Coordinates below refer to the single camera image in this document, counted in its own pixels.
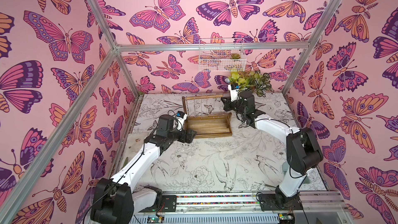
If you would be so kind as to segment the wooden jewelry display stand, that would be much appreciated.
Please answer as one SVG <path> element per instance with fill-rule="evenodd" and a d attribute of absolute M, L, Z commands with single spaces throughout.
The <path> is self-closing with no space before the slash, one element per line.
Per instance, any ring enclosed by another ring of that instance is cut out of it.
<path fill-rule="evenodd" d="M 197 139 L 232 136 L 232 114 L 224 111 L 223 94 L 183 96 L 183 111 L 187 114 L 185 129 L 195 131 Z"/>

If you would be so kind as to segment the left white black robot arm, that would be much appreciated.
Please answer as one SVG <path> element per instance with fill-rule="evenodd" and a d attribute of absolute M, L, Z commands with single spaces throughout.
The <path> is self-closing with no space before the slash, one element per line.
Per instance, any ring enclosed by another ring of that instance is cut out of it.
<path fill-rule="evenodd" d="M 196 131 L 185 129 L 184 112 L 162 115 L 157 126 L 144 139 L 139 152 L 110 179 L 101 179 L 94 191 L 90 219 L 99 224 L 128 224 L 136 213 L 158 211 L 162 207 L 162 190 L 135 187 L 146 170 L 174 143 L 192 143 Z"/>

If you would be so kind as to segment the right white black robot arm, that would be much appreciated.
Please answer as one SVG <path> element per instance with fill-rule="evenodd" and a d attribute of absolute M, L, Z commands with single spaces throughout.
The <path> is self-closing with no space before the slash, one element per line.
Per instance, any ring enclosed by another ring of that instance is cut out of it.
<path fill-rule="evenodd" d="M 255 107 L 251 91 L 230 90 L 230 96 L 222 97 L 223 109 L 234 111 L 242 123 L 277 138 L 286 145 L 288 170 L 283 181 L 275 189 L 275 205 L 283 208 L 297 196 L 307 172 L 316 168 L 323 154 L 311 128 L 297 128 L 273 119 Z"/>

